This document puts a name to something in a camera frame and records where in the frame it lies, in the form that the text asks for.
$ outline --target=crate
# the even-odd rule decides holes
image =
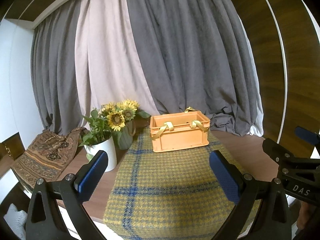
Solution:
[[[167,152],[208,145],[210,119],[201,111],[152,116],[154,152]]]

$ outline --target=white wall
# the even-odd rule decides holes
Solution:
[[[30,71],[33,30],[0,24],[0,142],[19,132],[27,148],[43,130]]]

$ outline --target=houndstooth fabric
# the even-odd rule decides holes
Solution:
[[[244,170],[211,133],[208,140],[203,147],[154,153],[145,128],[120,166],[104,223],[123,239],[211,239],[234,203],[210,169],[209,153],[219,150]],[[256,201],[246,226],[258,205]]]

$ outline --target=white ribbed vase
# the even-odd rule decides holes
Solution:
[[[93,156],[96,155],[99,150],[103,150],[108,154],[108,166],[105,172],[112,171],[117,166],[116,149],[112,137],[109,140],[106,140],[102,143],[93,146],[85,145],[84,148],[87,151],[87,153]]]

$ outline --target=yellow ribbon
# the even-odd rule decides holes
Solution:
[[[209,128],[205,128],[202,123],[198,120],[192,121],[192,124],[190,124],[191,129],[194,129],[196,127],[199,127],[203,132],[209,131]]]
[[[156,133],[156,135],[153,136],[153,137],[151,137],[152,140],[158,139],[158,138],[160,137],[160,135],[164,132],[164,130],[165,130],[167,127],[169,128],[169,131],[173,131],[173,130],[174,130],[174,127],[173,127],[173,125],[172,125],[171,122],[165,122],[165,123],[163,124],[163,126],[160,127],[160,129],[159,129],[159,131]]]
[[[198,111],[198,110],[193,109],[191,106],[189,106],[188,108],[186,108],[186,109],[184,110],[185,113],[187,113],[187,112],[189,112],[189,111]]]

